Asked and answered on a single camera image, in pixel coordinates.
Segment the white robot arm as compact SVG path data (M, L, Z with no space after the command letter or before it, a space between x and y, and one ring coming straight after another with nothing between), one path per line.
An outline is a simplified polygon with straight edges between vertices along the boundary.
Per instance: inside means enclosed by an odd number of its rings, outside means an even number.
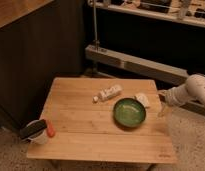
M174 107L183 107L205 116L205 76L190 75L183 84L160 90L159 97L165 103L159 116L164 116Z

